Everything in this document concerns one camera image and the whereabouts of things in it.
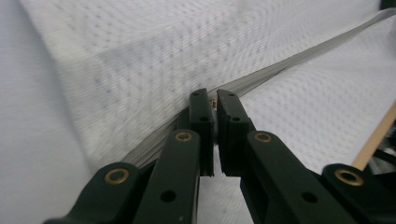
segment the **screw hole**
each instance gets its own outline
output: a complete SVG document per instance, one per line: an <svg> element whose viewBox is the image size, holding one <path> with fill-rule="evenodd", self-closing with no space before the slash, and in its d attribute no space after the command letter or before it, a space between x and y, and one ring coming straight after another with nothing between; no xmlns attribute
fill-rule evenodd
<svg viewBox="0 0 396 224"><path fill-rule="evenodd" d="M349 181L356 181L356 176L349 174L349 173L342 173L341 176Z"/></svg>
<svg viewBox="0 0 396 224"><path fill-rule="evenodd" d="M315 196L315 194L313 194L311 192L303 192L301 194L301 196L308 203L317 203L318 202L317 196Z"/></svg>
<svg viewBox="0 0 396 224"><path fill-rule="evenodd" d="M192 139L192 135L190 133L178 133L176 135L176 140L179 142L188 142Z"/></svg>
<svg viewBox="0 0 396 224"><path fill-rule="evenodd" d="M200 120L200 121L209 121L209 118L207 118L207 117L201 117L201 118L199 118L199 120Z"/></svg>
<svg viewBox="0 0 396 224"><path fill-rule="evenodd" d="M128 179L129 172L123 168L117 168L107 172L105 182L109 185L118 185Z"/></svg>
<svg viewBox="0 0 396 224"><path fill-rule="evenodd" d="M176 194L172 190L167 190L161 194L161 201L165 203L171 203L176 198Z"/></svg>
<svg viewBox="0 0 396 224"><path fill-rule="evenodd" d="M257 141L264 142L264 143L268 143L268 142L272 141L272 137L266 133L256 133L254 135L254 138Z"/></svg>
<svg viewBox="0 0 396 224"><path fill-rule="evenodd" d="M339 180L351 186L361 186L364 182L359 175L345 169L338 169L334 174Z"/></svg>

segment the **wooden stick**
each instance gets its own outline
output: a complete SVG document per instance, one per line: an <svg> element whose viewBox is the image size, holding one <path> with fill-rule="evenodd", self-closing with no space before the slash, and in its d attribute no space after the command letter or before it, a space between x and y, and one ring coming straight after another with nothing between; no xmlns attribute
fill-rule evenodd
<svg viewBox="0 0 396 224"><path fill-rule="evenodd" d="M379 144L381 144L382 140L384 139L385 134L387 134L389 128L393 124L394 120L396 120L396 102L393 103L393 106L390 108L388 113L384 116L381 122L379 122L373 134L370 136L366 144L359 152L358 156L352 162L352 166L360 170L363 170L366 167Z"/></svg>

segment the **white fabric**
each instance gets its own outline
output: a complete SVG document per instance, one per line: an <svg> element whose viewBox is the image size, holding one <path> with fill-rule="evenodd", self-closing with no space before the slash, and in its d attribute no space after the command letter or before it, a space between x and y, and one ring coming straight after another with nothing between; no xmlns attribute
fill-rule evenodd
<svg viewBox="0 0 396 224"><path fill-rule="evenodd" d="M350 164L396 100L395 43L393 16L273 77L242 104L258 130L278 135L307 168ZM239 178L222 175L217 156L215 177L201 178L199 223L252 223Z"/></svg>
<svg viewBox="0 0 396 224"><path fill-rule="evenodd" d="M191 91L313 47L378 8L372 0L21 1L58 64L96 167L120 160Z"/></svg>
<svg viewBox="0 0 396 224"><path fill-rule="evenodd" d="M53 60L19 2L0 0L0 223L63 216L91 176Z"/></svg>

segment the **perforated fabric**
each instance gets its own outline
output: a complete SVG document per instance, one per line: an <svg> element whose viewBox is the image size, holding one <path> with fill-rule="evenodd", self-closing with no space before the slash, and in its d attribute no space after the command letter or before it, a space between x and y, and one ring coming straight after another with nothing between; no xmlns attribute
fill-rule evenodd
<svg viewBox="0 0 396 224"><path fill-rule="evenodd" d="M309 169L350 164L396 100L396 16L285 70L241 102ZM198 223L253 223L239 178L201 177Z"/></svg>
<svg viewBox="0 0 396 224"><path fill-rule="evenodd" d="M209 90L373 17L378 2L21 0L57 63L88 158L120 160Z"/></svg>

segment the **brass insert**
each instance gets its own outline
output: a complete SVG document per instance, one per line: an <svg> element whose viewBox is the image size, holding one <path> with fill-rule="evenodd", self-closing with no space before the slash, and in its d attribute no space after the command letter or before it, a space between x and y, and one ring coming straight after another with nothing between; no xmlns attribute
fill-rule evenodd
<svg viewBox="0 0 396 224"><path fill-rule="evenodd" d="M359 175L348 170L338 169L334 174L339 180L351 186L361 186L364 182Z"/></svg>
<svg viewBox="0 0 396 224"><path fill-rule="evenodd" d="M109 171L105 176L105 182L109 185L118 185L123 183L126 179L128 179L129 172L124 168L117 168Z"/></svg>
<svg viewBox="0 0 396 224"><path fill-rule="evenodd" d="M192 135L190 133L178 133L176 135L176 140L179 142L188 142L192 139Z"/></svg>
<svg viewBox="0 0 396 224"><path fill-rule="evenodd" d="M254 139L260 142L268 143L272 141L272 137L266 133L256 133Z"/></svg>

